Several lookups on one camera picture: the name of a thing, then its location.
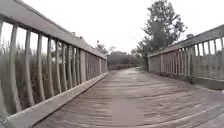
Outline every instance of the sky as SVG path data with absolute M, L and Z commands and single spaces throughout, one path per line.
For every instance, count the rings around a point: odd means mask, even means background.
M 145 33 L 147 8 L 155 0 L 23 0 L 68 31 L 82 36 L 93 47 L 97 40 L 107 48 L 130 53 Z M 224 23 L 223 0 L 168 0 L 197 35 Z

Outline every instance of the overcast sky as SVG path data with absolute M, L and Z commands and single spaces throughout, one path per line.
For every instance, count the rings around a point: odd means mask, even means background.
M 23 0 L 92 46 L 130 52 L 144 37 L 147 7 L 154 0 Z M 223 0 L 168 0 L 194 35 L 224 23 Z

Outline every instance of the treeline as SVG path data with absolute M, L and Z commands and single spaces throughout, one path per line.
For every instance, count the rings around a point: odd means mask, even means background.
M 107 55 L 107 65 L 108 70 L 110 71 L 137 67 L 140 64 L 140 61 L 136 56 L 126 52 L 114 51 L 114 46 L 106 49 L 104 44 L 97 41 L 97 46 L 95 48 L 101 51 L 103 54 Z

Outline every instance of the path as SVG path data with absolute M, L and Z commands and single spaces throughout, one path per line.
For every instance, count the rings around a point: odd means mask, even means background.
M 224 96 L 136 69 L 114 71 L 34 128 L 221 128 Z

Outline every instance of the wooden bridge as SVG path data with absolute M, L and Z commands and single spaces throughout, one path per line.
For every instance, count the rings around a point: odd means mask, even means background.
M 0 0 L 0 37 L 6 24 L 0 128 L 224 127 L 224 95 L 201 87 L 223 90 L 223 25 L 150 53 L 149 72 L 108 72 L 104 55 L 20 0 Z

